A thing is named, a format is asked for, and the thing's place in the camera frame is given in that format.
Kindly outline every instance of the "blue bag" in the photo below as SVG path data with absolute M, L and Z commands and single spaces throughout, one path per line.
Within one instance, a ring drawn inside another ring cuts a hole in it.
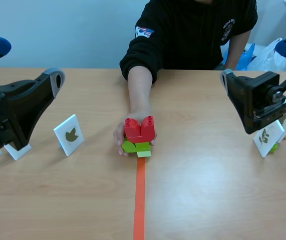
M 242 56 L 239 59 L 239 62 L 237 64 L 237 66 L 236 66 L 236 70 L 237 71 L 246 71 L 247 70 L 247 66 L 252 61 L 252 56 L 253 56 L 254 49 L 255 49 L 255 44 L 252 44 L 252 46 L 248 49 L 248 51 L 245 51 L 245 52 L 242 53 Z M 226 63 L 227 54 L 228 54 L 228 51 L 224 55 L 223 64 Z

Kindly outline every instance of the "white wall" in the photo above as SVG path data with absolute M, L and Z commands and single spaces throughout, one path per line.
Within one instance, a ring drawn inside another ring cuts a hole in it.
M 13 45 L 0 67 L 118 68 L 149 0 L 0 0 L 0 36 Z M 282 0 L 257 0 L 251 41 L 286 37 Z
M 250 42 L 268 45 L 277 38 L 286 39 L 286 7 L 283 0 L 256 0 L 258 21 Z

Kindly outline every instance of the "black sweatshirt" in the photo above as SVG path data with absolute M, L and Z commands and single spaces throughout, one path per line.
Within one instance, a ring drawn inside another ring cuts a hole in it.
M 150 0 L 120 62 L 123 76 L 135 66 L 148 68 L 153 83 L 161 68 L 212 70 L 223 60 L 220 46 L 256 22 L 256 0 Z

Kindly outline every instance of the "hand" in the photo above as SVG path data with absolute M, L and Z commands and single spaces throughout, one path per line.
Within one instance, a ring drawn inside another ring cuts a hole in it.
M 121 123 L 118 124 L 118 126 L 116 127 L 114 131 L 114 141 L 115 141 L 115 144 L 118 146 L 119 155 L 125 155 L 125 156 L 129 155 L 128 153 L 124 152 L 122 148 L 122 144 L 124 142 L 124 133 L 125 133 L 124 132 L 125 119 L 127 118 L 135 119 L 139 122 L 139 124 L 141 124 L 142 121 L 148 116 L 151 116 L 151 114 L 150 112 L 147 112 L 147 111 L 134 112 L 134 113 L 129 114 L 127 117 L 123 119 Z M 152 146 L 155 145 L 155 139 L 151 142 L 151 145 Z

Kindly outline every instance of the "red tape strip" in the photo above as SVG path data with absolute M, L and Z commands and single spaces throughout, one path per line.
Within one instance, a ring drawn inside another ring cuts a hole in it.
M 145 239 L 145 163 L 144 157 L 137 159 L 133 240 Z

